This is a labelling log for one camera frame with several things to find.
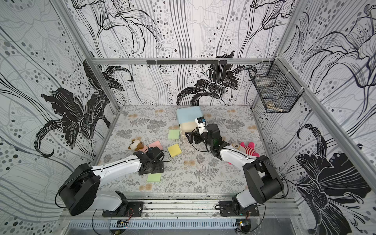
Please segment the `pink sticky notes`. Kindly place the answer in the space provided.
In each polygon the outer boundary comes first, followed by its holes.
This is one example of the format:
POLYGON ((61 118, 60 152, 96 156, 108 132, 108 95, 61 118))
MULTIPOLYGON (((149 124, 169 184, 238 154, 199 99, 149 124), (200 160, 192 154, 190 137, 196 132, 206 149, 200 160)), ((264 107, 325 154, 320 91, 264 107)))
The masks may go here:
POLYGON ((162 146, 162 144, 160 143, 160 141, 155 141, 155 142, 149 144, 148 147, 149 147, 149 148, 151 148, 151 147, 157 147, 157 148, 159 148, 160 150, 163 150, 163 146, 162 146))

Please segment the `green sticky notes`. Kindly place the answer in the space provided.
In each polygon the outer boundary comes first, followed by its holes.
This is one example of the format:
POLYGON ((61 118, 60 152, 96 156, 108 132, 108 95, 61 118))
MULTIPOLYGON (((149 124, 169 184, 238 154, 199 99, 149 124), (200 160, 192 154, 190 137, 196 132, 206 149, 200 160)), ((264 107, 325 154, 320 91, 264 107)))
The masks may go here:
POLYGON ((180 138, 180 131, 178 129, 171 129, 168 131, 169 140, 177 140, 180 138))
POLYGON ((160 182, 161 178, 162 178, 161 173, 149 174, 147 177, 147 182, 160 182))

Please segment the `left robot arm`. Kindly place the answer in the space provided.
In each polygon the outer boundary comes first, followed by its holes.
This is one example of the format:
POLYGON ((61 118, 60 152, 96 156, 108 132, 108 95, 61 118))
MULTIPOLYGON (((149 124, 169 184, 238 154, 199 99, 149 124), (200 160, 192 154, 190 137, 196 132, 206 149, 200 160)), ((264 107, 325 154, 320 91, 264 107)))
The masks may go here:
POLYGON ((164 156, 159 148, 150 147, 109 164, 81 164, 60 187, 57 196, 72 216, 87 210, 102 210, 103 217, 141 217, 143 202, 130 202, 120 191, 106 192, 99 188, 128 174, 137 173, 142 176, 162 173, 164 156))

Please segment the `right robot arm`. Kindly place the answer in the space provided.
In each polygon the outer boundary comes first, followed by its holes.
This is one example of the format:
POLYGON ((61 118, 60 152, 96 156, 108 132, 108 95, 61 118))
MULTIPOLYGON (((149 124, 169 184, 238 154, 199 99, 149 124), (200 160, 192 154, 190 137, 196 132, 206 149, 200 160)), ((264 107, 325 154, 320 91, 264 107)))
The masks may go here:
POLYGON ((263 204, 284 191, 284 183, 277 169, 265 155, 248 155, 224 141, 217 124, 209 124, 186 132, 190 144, 204 143, 216 158, 242 170, 247 188, 233 197, 234 206, 244 209, 253 204, 263 204))

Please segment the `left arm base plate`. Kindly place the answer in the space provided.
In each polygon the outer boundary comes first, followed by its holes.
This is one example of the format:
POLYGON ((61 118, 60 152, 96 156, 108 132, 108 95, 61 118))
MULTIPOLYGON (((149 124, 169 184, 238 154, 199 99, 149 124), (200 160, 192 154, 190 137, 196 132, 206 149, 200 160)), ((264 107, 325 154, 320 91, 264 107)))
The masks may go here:
POLYGON ((116 217, 138 218, 142 216, 143 207, 144 207, 144 203, 142 201, 122 203, 114 211, 105 210, 102 213, 102 216, 108 217, 108 218, 116 218, 116 217))

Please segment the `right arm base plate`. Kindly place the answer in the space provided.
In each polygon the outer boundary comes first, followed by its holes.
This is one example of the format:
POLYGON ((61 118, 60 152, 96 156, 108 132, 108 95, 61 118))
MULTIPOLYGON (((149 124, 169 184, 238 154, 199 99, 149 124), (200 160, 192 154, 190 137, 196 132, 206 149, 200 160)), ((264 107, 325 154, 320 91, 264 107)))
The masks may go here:
POLYGON ((222 217, 231 216, 243 216, 243 217, 256 217, 259 216, 259 211, 256 204, 252 204, 248 207, 241 207, 237 202, 234 201, 219 201, 215 206, 216 210, 222 217))

